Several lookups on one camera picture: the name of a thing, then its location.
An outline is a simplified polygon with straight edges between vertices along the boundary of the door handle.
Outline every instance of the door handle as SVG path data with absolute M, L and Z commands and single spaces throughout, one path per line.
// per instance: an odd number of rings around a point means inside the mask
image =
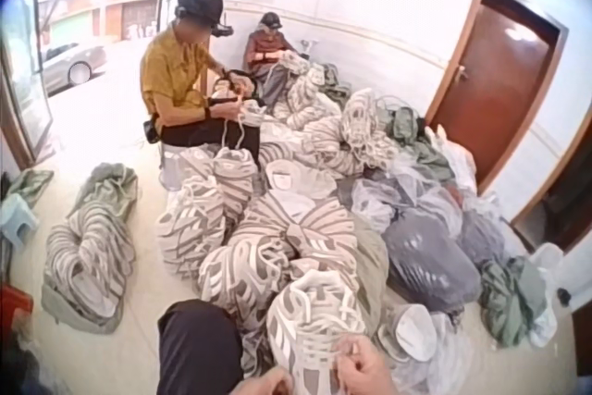
M 460 80 L 467 79 L 469 79 L 469 75 L 466 72 L 466 67 L 464 65 L 459 65 L 456 68 L 456 72 L 454 73 L 454 83 L 458 83 Z

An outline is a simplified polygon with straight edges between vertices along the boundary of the mustard shirt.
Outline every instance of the mustard shirt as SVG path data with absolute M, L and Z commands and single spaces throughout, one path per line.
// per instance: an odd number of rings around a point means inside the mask
M 142 99 L 148 113 L 156 113 L 154 93 L 170 97 L 181 108 L 203 108 L 205 99 L 195 89 L 204 68 L 216 68 L 215 60 L 200 44 L 179 43 L 172 25 L 148 44 L 140 63 Z M 160 131 L 161 125 L 156 122 Z

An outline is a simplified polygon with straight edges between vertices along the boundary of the silver car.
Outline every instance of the silver car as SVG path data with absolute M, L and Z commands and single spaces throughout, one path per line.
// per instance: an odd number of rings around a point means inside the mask
M 96 43 L 68 43 L 43 53 L 43 81 L 48 93 L 68 85 L 80 85 L 107 61 L 105 49 Z

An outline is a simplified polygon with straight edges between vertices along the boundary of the blue stool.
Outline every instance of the blue stool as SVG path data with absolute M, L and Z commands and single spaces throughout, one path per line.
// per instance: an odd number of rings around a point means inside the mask
M 0 207 L 0 230 L 4 237 L 18 249 L 24 244 L 19 238 L 19 228 L 27 226 L 31 231 L 39 227 L 39 220 L 18 193 L 12 193 Z

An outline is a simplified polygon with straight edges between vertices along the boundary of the person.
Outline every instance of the person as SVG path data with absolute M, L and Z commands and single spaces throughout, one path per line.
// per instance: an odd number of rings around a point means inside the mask
M 177 302 L 158 321 L 160 380 L 157 395 L 290 395 L 293 380 L 274 367 L 243 380 L 239 331 L 227 312 L 201 300 Z M 369 338 L 337 344 L 337 376 L 350 395 L 397 395 L 390 372 Z
M 249 96 L 251 81 L 229 72 L 207 52 L 210 35 L 223 35 L 223 0 L 179 0 L 175 20 L 146 48 L 140 67 L 142 99 L 164 144 L 191 147 L 220 143 L 227 128 L 230 148 L 242 147 L 259 155 L 259 129 L 237 123 L 240 101 L 209 104 L 195 88 L 205 68 L 229 79 L 238 94 Z
M 288 71 L 282 66 L 275 67 L 271 75 L 269 72 L 284 51 L 295 51 L 280 28 L 279 16 L 271 11 L 265 13 L 257 30 L 249 35 L 244 52 L 243 69 L 264 86 L 261 97 L 268 106 L 276 103 L 288 79 Z

